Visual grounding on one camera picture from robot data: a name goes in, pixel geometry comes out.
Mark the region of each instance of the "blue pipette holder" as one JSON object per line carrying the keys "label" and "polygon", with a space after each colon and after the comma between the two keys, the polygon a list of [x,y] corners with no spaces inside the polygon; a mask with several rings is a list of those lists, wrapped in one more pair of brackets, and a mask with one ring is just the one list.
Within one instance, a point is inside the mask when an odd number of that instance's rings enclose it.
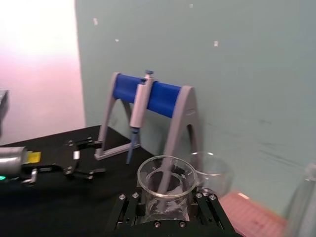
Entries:
{"label": "blue pipette holder", "polygon": [[[108,158],[123,152],[127,152],[131,143],[124,144],[112,149],[105,149],[107,129],[110,116],[116,100],[121,100],[128,121],[131,118],[130,104],[134,103],[137,85],[140,78],[114,73],[111,80],[110,93],[107,101],[105,118],[101,125],[98,140],[102,148],[97,149],[97,160]],[[148,110],[171,118],[169,134],[164,148],[164,155],[173,156],[179,145],[181,136],[188,129],[192,146],[192,152],[202,151],[201,129],[198,121],[198,107],[195,90],[192,86],[175,86],[155,81],[150,98]],[[141,146],[140,134],[138,134],[134,148]]]}

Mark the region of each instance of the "metal cylinder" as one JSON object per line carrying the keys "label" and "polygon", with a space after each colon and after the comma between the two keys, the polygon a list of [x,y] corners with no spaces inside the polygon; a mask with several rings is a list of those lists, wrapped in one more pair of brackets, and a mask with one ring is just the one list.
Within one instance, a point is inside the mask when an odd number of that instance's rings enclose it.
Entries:
{"label": "metal cylinder", "polygon": [[0,176],[17,178],[20,175],[22,164],[27,162],[26,147],[0,148]]}

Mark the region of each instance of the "clear glass beaker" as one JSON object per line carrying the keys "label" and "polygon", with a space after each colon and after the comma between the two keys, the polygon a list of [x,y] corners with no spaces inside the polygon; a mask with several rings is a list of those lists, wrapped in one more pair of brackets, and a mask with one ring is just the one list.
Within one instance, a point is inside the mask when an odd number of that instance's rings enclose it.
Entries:
{"label": "clear glass beaker", "polygon": [[197,174],[189,163],[170,156],[152,157],[140,165],[137,178],[146,191],[142,223],[188,220],[189,193],[197,184]]}
{"label": "clear glass beaker", "polygon": [[226,162],[211,152],[195,152],[190,164],[197,172],[197,191],[205,196],[214,193],[219,198],[228,193],[235,175]]}

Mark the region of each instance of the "black table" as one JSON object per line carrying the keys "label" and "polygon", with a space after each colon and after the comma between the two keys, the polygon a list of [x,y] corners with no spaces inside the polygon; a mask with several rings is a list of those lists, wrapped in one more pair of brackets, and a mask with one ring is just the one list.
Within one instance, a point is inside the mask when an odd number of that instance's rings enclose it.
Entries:
{"label": "black table", "polygon": [[[97,139],[99,126],[18,142],[7,146],[26,146],[31,151],[57,154],[69,140]],[[109,147],[129,140],[113,129],[108,130]],[[58,153],[56,159],[69,159]],[[86,167],[98,165],[107,169],[104,177],[92,183],[69,181],[62,173],[42,174],[34,187],[18,183],[0,185],[1,237],[98,237],[103,236],[116,197],[136,188],[139,165],[152,157],[142,148],[134,151],[131,164],[127,153],[96,161],[94,150],[83,150],[80,161]]]}

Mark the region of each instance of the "yellow label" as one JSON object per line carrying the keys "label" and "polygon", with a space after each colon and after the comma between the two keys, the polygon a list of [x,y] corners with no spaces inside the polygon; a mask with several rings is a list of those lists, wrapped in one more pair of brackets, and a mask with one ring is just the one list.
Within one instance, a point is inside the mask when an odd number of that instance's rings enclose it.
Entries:
{"label": "yellow label", "polygon": [[28,163],[38,163],[41,152],[29,152]]}

